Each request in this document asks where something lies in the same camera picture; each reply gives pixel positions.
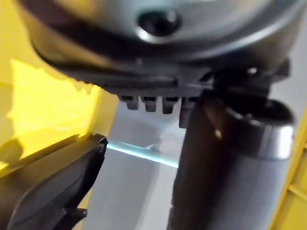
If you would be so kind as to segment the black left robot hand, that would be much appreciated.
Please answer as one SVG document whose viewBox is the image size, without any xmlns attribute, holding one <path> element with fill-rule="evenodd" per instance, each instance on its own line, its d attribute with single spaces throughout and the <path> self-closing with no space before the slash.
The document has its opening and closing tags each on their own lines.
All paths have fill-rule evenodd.
<svg viewBox="0 0 307 230">
<path fill-rule="evenodd" d="M 168 229 L 266 230 L 292 157 L 290 75 L 304 0 L 19 0 L 36 53 L 131 110 L 181 102 Z"/>
</svg>

